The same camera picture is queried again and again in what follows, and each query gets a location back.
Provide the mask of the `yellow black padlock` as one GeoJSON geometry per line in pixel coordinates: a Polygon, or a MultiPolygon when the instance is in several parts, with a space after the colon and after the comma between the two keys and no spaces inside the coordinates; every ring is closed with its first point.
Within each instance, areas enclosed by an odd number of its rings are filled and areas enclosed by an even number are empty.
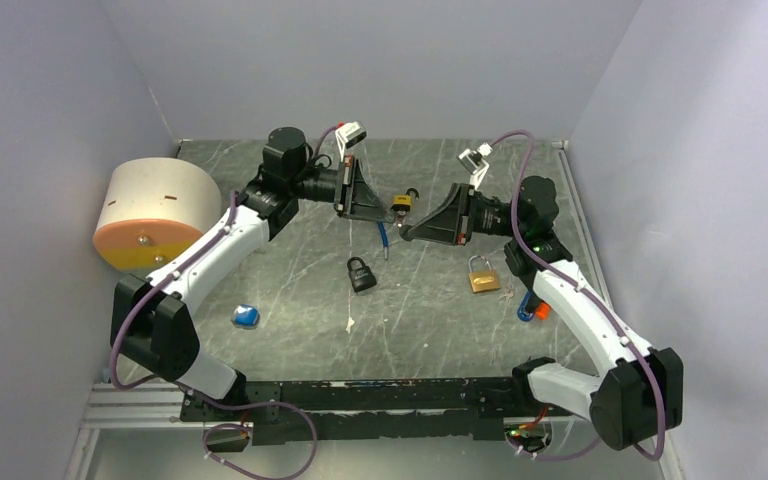
{"type": "Polygon", "coordinates": [[[415,188],[408,188],[403,194],[395,195],[391,204],[391,210],[394,212],[394,223],[401,228],[406,221],[408,214],[413,208],[413,202],[419,198],[419,191],[415,188]]]}

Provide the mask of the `blue cable lock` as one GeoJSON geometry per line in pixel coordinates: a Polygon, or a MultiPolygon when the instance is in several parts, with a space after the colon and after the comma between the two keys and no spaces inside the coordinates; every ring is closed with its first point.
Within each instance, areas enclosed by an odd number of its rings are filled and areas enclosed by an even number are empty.
{"type": "Polygon", "coordinates": [[[389,237],[387,233],[387,228],[383,222],[377,222],[376,226],[378,228],[379,237],[381,240],[383,259],[385,261],[388,261],[389,260],[389,237]]]}

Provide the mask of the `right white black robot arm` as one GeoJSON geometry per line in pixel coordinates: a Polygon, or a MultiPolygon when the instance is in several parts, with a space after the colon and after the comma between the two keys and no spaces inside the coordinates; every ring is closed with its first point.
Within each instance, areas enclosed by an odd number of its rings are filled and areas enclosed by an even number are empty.
{"type": "Polygon", "coordinates": [[[455,184],[441,206],[399,234],[452,246],[473,234],[508,237],[505,261],[526,288],[525,314],[556,314],[596,368],[588,375],[548,357],[529,359],[512,371],[513,408],[532,415],[557,406],[589,421],[614,450],[650,438],[661,447],[666,432],[683,421],[683,362],[673,349],[657,349],[635,333],[593,290],[554,231],[556,195],[555,183],[540,176],[522,180],[509,202],[455,184]]]}

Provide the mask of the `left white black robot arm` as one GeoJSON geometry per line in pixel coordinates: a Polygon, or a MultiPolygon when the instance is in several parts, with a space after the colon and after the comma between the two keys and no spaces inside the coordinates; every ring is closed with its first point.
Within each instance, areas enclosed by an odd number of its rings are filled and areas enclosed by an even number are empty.
{"type": "Polygon", "coordinates": [[[206,398],[222,420],[237,418],[248,404],[246,376],[209,354],[201,345],[192,316],[206,297],[247,256],[272,241],[295,217],[302,200],[331,202],[338,216],[385,223],[391,213],[366,186],[358,160],[350,155],[367,131],[358,121],[329,128],[337,146],[338,168],[318,161],[320,146],[295,127],[273,130],[262,150],[257,173],[241,191],[232,191],[220,219],[175,259],[142,278],[123,277],[114,293],[111,322],[111,384],[125,356],[148,370],[149,379],[173,383],[206,398]]]}

